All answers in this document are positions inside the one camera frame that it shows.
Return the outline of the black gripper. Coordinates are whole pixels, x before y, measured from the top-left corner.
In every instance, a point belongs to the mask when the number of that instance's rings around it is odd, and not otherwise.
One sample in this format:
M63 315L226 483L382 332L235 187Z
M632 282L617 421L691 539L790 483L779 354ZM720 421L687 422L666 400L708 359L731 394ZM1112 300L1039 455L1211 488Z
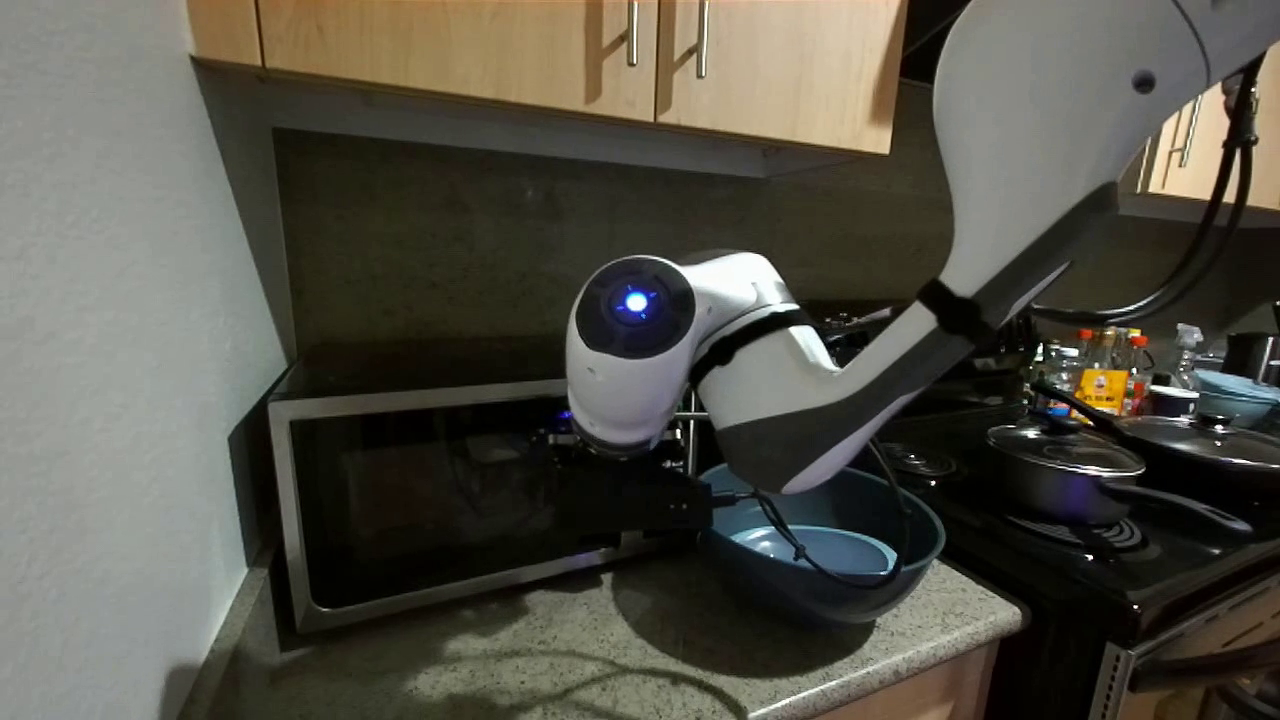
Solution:
M549 438L551 521L573 537L702 537L711 498L660 455L607 455L585 438Z

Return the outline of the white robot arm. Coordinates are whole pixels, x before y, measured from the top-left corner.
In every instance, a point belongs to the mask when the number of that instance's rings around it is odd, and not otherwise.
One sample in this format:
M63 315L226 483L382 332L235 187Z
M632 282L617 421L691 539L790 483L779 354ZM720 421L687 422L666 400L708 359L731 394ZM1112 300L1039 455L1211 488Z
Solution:
M1039 300L1091 238L1139 143L1266 60L1280 0L969 0L934 76L943 257L840 359L806 302L889 273L889 252L624 252L564 318L576 433L642 455L685 400L762 497L831 483L927 382Z

